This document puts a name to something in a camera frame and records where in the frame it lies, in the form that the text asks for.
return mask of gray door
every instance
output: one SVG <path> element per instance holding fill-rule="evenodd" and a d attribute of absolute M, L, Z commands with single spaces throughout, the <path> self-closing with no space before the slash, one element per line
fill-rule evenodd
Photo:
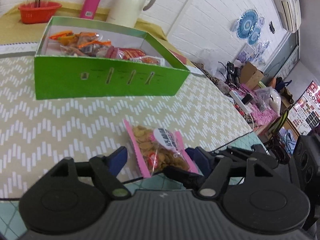
<path fill-rule="evenodd" d="M 299 44 L 299 31 L 293 33 L 289 36 L 286 43 L 283 45 L 282 49 L 279 51 L 277 56 L 268 66 L 268 68 L 263 72 L 264 77 L 262 82 L 268 86 L 271 80 L 275 77 L 284 63 L 288 60 L 294 49 Z"/>

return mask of red plastic basket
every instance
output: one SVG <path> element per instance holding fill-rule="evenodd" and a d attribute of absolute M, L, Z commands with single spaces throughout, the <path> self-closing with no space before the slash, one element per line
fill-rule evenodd
<path fill-rule="evenodd" d="M 57 2 L 48 2 L 47 6 L 42 7 L 44 3 L 41 1 L 38 8 L 34 8 L 34 3 L 20 5 L 18 9 L 21 14 L 21 21 L 25 24 L 47 23 L 56 13 L 57 9 L 62 7 Z"/>

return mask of power strip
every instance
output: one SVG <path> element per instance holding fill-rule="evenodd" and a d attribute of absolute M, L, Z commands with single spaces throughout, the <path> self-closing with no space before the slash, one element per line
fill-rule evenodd
<path fill-rule="evenodd" d="M 240 106 L 242 111 L 244 111 L 246 114 L 250 114 L 252 112 L 250 108 L 251 104 L 249 103 L 248 105 L 245 105 L 244 103 L 242 103 L 243 97 L 239 95 L 237 91 L 231 90 L 229 94 L 232 96 L 234 101 Z"/>

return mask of open box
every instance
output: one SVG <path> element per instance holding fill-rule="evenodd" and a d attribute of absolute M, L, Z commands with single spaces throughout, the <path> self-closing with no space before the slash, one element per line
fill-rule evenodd
<path fill-rule="evenodd" d="M 166 66 L 127 60 L 62 56 L 54 33 L 97 32 L 119 48 L 142 49 L 163 57 Z M 106 22 L 54 16 L 35 55 L 36 99 L 103 96 L 173 96 L 190 71 L 149 33 Z"/>

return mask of ceiling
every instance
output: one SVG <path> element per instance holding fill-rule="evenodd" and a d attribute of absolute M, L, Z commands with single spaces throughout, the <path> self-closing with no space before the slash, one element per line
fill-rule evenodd
<path fill-rule="evenodd" d="M 320 0 L 300 0 L 300 60 L 320 80 Z"/>

